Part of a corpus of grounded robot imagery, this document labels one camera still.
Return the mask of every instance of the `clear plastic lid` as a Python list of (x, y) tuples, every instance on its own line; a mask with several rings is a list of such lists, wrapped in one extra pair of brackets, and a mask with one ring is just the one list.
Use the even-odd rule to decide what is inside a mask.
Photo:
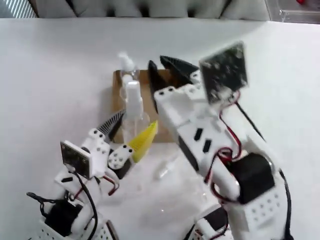
[(320, 23), (320, 0), (266, 0), (270, 18), (285, 23)]

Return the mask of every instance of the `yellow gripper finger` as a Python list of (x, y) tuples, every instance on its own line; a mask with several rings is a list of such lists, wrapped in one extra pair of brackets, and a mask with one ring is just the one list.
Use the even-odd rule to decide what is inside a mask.
[(145, 130), (140, 132), (138, 136), (127, 143), (127, 145), (134, 150), (132, 158), (135, 163), (138, 163), (146, 154), (157, 134), (157, 131), (158, 121), (154, 121)]

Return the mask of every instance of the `circuit board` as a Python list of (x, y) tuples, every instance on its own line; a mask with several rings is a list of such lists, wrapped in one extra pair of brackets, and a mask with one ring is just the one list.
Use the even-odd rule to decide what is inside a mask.
[(244, 44), (228, 47), (199, 62), (209, 104), (220, 101), (221, 92), (236, 92), (248, 84)]

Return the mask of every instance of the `gray couch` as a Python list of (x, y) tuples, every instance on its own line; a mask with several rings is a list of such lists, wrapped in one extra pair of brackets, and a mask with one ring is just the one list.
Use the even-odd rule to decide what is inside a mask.
[(265, 0), (33, 0), (41, 18), (151, 17), (269, 20)]

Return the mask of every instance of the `spray nozzle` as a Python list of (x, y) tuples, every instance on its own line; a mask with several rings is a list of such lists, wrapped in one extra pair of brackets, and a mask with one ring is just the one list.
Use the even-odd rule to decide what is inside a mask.
[(125, 72), (133, 72), (136, 68), (134, 61), (128, 56), (126, 52), (120, 52), (118, 57), (121, 62), (121, 68)]

